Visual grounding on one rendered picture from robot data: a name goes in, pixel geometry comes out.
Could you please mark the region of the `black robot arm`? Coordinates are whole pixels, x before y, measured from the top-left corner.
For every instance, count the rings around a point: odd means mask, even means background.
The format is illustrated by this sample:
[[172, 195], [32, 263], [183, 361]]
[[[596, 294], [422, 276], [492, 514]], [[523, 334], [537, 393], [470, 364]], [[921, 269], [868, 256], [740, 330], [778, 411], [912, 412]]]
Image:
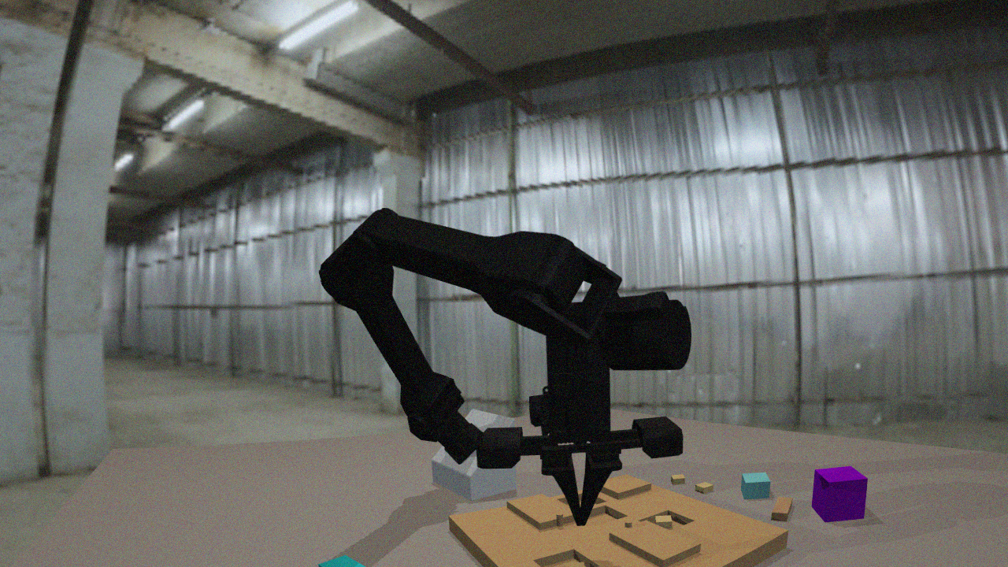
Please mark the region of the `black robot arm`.
[[[543, 333], [548, 372], [676, 370], [690, 357], [681, 302], [665, 291], [619, 297], [619, 274], [562, 236], [479, 235], [376, 209], [321, 263], [321, 286], [367, 327], [401, 384], [410, 433], [442, 443], [458, 465], [482, 431], [458, 412], [465, 401], [454, 378], [432, 371], [408, 328], [393, 266], [468, 288], [503, 318]], [[583, 281], [589, 291], [572, 302]]]

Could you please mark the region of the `purple cube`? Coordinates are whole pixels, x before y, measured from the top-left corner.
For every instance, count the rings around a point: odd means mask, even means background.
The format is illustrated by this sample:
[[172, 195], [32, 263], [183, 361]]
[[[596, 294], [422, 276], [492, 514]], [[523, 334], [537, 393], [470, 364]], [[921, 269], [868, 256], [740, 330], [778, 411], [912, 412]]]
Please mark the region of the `purple cube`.
[[814, 471], [811, 507], [825, 523], [864, 519], [867, 480], [852, 466]]

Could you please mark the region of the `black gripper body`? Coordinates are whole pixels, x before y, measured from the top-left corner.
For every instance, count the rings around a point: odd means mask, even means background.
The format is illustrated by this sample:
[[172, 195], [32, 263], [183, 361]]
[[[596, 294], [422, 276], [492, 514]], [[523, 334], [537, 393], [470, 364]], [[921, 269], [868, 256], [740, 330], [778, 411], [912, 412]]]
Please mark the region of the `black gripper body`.
[[683, 454], [683, 429], [667, 416], [642, 417], [629, 430], [611, 431], [610, 369], [547, 371], [547, 378], [550, 435], [523, 435], [522, 427], [487, 428], [476, 442], [476, 467], [513, 468], [520, 456], [540, 455], [543, 468], [565, 468], [572, 454], [589, 452], [593, 463], [604, 463], [638, 447], [650, 458]]

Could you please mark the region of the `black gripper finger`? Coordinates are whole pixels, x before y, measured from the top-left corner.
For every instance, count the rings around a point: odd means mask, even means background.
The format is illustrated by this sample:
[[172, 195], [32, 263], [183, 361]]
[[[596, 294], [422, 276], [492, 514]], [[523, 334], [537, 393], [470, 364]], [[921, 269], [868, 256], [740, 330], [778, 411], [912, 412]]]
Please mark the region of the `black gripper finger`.
[[561, 491], [564, 491], [564, 496], [568, 499], [570, 512], [572, 512], [573, 517], [575, 517], [576, 525], [582, 525], [582, 512], [580, 512], [579, 495], [577, 495], [576, 486], [575, 465], [573, 465], [572, 458], [570, 458], [569, 467], [543, 468], [541, 466], [541, 473], [543, 475], [552, 475], [558, 482], [559, 488], [561, 488]]
[[595, 499], [598, 497], [604, 483], [608, 480], [609, 474], [622, 469], [621, 460], [604, 463], [593, 463], [593, 458], [586, 452], [586, 463], [584, 463], [584, 486], [582, 493], [582, 525], [586, 525], [587, 519], [593, 511]]

